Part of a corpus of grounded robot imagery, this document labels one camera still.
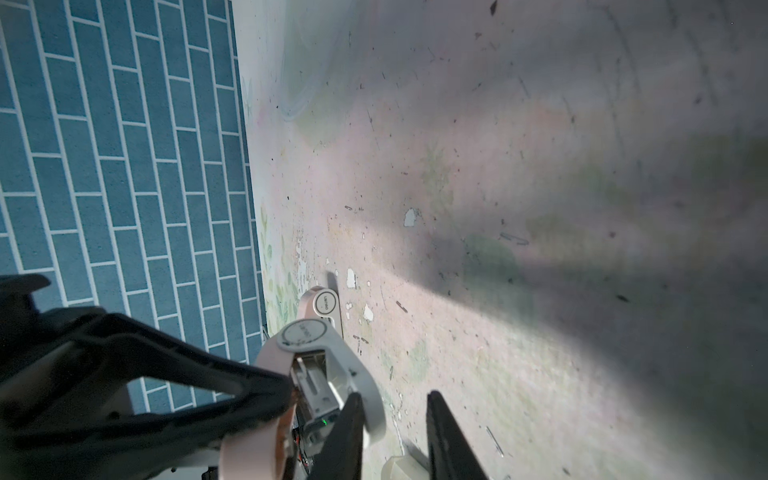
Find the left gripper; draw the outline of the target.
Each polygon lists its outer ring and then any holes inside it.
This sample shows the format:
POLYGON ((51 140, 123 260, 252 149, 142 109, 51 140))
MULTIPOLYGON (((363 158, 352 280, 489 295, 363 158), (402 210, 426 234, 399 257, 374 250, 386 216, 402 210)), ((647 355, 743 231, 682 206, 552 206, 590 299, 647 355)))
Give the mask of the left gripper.
POLYGON ((149 479, 288 410, 287 377, 99 307, 40 311, 33 295, 47 285, 40 274, 1 280, 3 478, 149 479), (128 386, 145 377, 226 398, 175 413, 137 413, 128 386))

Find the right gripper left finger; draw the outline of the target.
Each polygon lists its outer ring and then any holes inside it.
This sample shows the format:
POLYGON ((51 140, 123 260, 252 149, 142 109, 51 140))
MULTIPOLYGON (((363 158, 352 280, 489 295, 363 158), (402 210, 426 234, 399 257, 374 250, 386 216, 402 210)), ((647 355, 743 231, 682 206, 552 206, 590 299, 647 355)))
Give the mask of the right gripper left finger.
POLYGON ((362 396, 352 393, 316 457, 309 480, 360 480, 365 412, 362 396))

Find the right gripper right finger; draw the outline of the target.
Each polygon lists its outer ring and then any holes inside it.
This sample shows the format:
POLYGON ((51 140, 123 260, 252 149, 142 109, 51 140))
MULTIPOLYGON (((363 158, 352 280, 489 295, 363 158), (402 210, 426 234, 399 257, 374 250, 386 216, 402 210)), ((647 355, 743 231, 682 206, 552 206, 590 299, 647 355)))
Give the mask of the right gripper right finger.
POLYGON ((426 425, 430 479, 488 479, 444 397, 437 390, 427 396, 426 425))

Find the staple box tray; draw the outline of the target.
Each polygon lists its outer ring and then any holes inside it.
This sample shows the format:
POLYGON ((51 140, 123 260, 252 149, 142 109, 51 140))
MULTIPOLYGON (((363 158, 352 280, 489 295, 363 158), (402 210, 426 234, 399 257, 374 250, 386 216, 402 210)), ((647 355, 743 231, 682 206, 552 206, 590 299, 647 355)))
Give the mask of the staple box tray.
POLYGON ((429 480, 429 473, 413 456, 389 458, 382 467, 381 480, 429 480))

